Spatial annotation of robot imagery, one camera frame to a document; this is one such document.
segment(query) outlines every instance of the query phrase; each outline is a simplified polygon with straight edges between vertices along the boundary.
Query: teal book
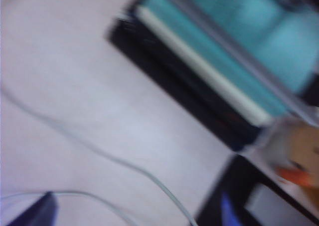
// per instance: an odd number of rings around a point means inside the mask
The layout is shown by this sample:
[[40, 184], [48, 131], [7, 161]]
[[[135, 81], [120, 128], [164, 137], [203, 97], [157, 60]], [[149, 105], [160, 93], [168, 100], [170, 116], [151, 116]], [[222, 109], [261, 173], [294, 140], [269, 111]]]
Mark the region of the teal book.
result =
[[[291, 91], [309, 82], [319, 54], [319, 19], [311, 9], [288, 11], [275, 0], [193, 0]], [[272, 116], [287, 107], [169, 0], [142, 5], [197, 54]]]

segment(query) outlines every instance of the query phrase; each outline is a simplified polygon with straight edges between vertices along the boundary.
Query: blue object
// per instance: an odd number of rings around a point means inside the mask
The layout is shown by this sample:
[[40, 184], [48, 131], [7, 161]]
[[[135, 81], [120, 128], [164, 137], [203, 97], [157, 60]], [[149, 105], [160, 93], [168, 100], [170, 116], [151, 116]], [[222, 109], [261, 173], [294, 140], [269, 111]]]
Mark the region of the blue object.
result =
[[[289, 89], [299, 93], [319, 53], [319, 20], [310, 9], [283, 9], [275, 0], [194, 0]], [[286, 106], [169, 0], [144, 0], [176, 35], [273, 116]]]
[[232, 203], [227, 194], [221, 200], [222, 226], [243, 226], [235, 214]]

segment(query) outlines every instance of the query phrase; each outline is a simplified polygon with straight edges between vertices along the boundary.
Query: white desk surface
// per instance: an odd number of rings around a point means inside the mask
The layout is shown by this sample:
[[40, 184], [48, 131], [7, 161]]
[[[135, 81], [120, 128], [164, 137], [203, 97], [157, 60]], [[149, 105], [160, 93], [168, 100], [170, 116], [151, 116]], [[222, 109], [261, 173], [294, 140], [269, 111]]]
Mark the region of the white desk surface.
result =
[[[103, 36], [128, 0], [2, 0], [1, 83], [37, 112], [147, 168], [192, 214], [232, 152]], [[1, 98], [1, 195], [82, 190], [140, 225], [187, 220], [152, 182], [72, 144]], [[8, 223], [34, 198], [1, 204]], [[125, 225], [86, 198], [59, 199], [57, 226]]]

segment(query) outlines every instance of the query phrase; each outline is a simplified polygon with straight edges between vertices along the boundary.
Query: white cable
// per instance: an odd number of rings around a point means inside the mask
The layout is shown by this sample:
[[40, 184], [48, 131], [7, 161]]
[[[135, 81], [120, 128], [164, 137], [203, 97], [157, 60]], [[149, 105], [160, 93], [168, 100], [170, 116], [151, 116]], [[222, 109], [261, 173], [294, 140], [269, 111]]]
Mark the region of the white cable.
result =
[[198, 226], [198, 224], [196, 223], [195, 219], [188, 212], [188, 210], [184, 207], [184, 205], [175, 197], [175, 195], [158, 178], [156, 178], [150, 172], [148, 172], [147, 170], [143, 169], [142, 167], [134, 165], [134, 164], [132, 164], [132, 163], [126, 161], [126, 160], [120, 159], [118, 157], [115, 157], [115, 156], [113, 156], [111, 154], [108, 154], [108, 153], [104, 152], [103, 150], [101, 150], [99, 147], [97, 147], [92, 142], [73, 134], [66, 127], [62, 126], [62, 124], [60, 124], [58, 121], [53, 120], [50, 117], [47, 117], [45, 115], [42, 115], [40, 113], [37, 113], [37, 112], [33, 111], [31, 108], [26, 106], [24, 103], [22, 103], [18, 99], [16, 99], [4, 87], [4, 85], [2, 85], [1, 93], [3, 94], [3, 96], [5, 96], [12, 104], [17, 106], [19, 109], [21, 109], [22, 111], [28, 113], [32, 117], [40, 120], [41, 122], [43, 122], [44, 124], [46, 124], [47, 126], [52, 128], [53, 130], [58, 132], [59, 134], [63, 135], [65, 138], [67, 138], [67, 139], [69, 139], [71, 141], [77, 142], [78, 144], [84, 146], [85, 148], [87, 148], [88, 150], [90, 150], [91, 152], [93, 152], [94, 154], [96, 154], [96, 155], [98, 155], [98, 156], [100, 156], [102, 158], [108, 159], [108, 160], [110, 160], [110, 161], [112, 161], [114, 163], [117, 163], [117, 164], [120, 164], [122, 166], [125, 166], [125, 167], [127, 167], [129, 169], [132, 169], [132, 170], [134, 170], [134, 171], [146, 176], [147, 178], [149, 178], [157, 186], [159, 186], [160, 189], [163, 190], [163, 192], [174, 202], [174, 204], [179, 208], [179, 210], [189, 220], [189, 222], [190, 222], [190, 224], [192, 226]]
[[[117, 216], [123, 219], [128, 225], [131, 226], [138, 226], [130, 217], [128, 217], [122, 210], [118, 209], [114, 204], [111, 202], [88, 192], [83, 191], [76, 191], [76, 190], [67, 190], [67, 191], [52, 191], [52, 193], [56, 196], [85, 196], [90, 199], [94, 199], [106, 206], [108, 209], [113, 211]], [[10, 198], [20, 197], [20, 196], [43, 196], [45, 193], [37, 193], [37, 192], [30, 192], [30, 193], [18, 193], [13, 195], [4, 196], [1, 198], [2, 200], [7, 200]]]

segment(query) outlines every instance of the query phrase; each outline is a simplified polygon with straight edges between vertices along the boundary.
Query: cable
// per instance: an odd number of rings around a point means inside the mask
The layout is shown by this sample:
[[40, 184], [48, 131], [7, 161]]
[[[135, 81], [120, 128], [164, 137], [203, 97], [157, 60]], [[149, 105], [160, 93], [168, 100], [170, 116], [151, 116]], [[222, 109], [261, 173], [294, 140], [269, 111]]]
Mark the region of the cable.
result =
[[111, 154], [108, 154], [101, 150], [99, 147], [97, 147], [95, 144], [92, 142], [81, 138], [75, 134], [73, 134], [71, 131], [69, 131], [67, 128], [63, 127], [61, 123], [58, 121], [47, 117], [43, 114], [37, 113], [28, 106], [26, 106], [24, 103], [16, 99], [5, 87], [2, 85], [1, 88], [1, 93], [3, 96], [5, 96], [12, 104], [17, 106], [19, 109], [22, 111], [26, 112], [33, 118], [36, 118], [37, 120], [41, 121], [42, 123], [46, 124], [49, 126], [51, 129], [55, 130], [59, 134], [63, 135], [65, 138], [77, 142], [78, 144], [84, 146], [88, 150], [90, 150], [92, 153], [105, 158], [109, 161], [112, 161], [114, 163], [120, 164], [122, 166], [125, 166], [131, 170], [134, 170], [147, 178], [149, 178], [153, 183], [155, 183], [160, 189], [173, 201], [173, 203], [179, 208], [179, 210], [184, 214], [184, 216], [189, 220], [190, 224], [192, 226], [198, 226], [197, 222], [193, 218], [193, 216], [188, 212], [188, 210], [184, 207], [184, 205], [175, 197], [175, 195], [154, 175], [152, 175], [150, 172], [147, 170], [143, 169], [142, 167], [139, 167], [135, 164], [132, 164], [126, 160], [120, 159], [118, 157], [115, 157]]
[[[114, 204], [111, 202], [88, 192], [83, 192], [83, 191], [76, 191], [76, 190], [69, 190], [69, 191], [52, 191], [53, 194], [56, 196], [85, 196], [90, 199], [94, 199], [106, 206], [108, 209], [113, 211], [117, 216], [119, 216], [121, 219], [123, 219], [128, 225], [131, 226], [138, 226], [130, 217], [128, 217], [123, 211], [118, 209]], [[15, 197], [20, 197], [20, 196], [43, 196], [44, 193], [37, 193], [37, 192], [30, 192], [30, 193], [18, 193], [18, 194], [13, 194], [13, 195], [8, 195], [4, 196], [1, 198], [2, 200], [7, 200], [10, 198], [15, 198]]]

